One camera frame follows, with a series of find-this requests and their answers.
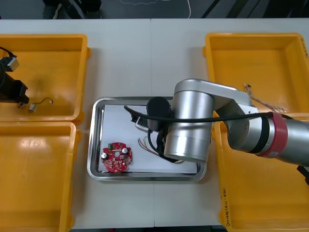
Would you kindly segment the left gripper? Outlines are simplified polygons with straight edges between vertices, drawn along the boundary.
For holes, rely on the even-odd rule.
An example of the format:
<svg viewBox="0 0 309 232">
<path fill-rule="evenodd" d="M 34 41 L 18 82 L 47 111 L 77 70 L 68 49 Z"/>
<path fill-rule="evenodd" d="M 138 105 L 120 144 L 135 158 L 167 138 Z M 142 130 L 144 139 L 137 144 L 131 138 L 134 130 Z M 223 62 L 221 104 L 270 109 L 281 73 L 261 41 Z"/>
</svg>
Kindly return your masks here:
<svg viewBox="0 0 309 232">
<path fill-rule="evenodd" d="M 28 104 L 28 87 L 20 80 L 13 79 L 7 73 L 0 78 L 0 102 Z"/>
</svg>

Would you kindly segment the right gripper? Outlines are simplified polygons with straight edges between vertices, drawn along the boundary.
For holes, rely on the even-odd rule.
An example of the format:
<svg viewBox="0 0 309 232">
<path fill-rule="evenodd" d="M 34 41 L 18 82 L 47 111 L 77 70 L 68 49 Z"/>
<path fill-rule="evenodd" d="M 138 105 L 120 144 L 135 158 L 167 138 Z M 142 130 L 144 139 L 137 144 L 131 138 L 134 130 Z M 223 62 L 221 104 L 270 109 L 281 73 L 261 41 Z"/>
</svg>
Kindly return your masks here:
<svg viewBox="0 0 309 232">
<path fill-rule="evenodd" d="M 167 130 L 161 130 L 156 138 L 156 152 L 158 153 L 159 157 L 166 159 L 167 161 L 174 163 L 174 164 L 182 164 L 184 163 L 183 160 L 177 160 L 177 159 L 171 159 L 167 158 L 164 156 L 164 150 L 165 150 L 165 143 L 166 143 L 166 135 L 167 135 Z"/>
</svg>

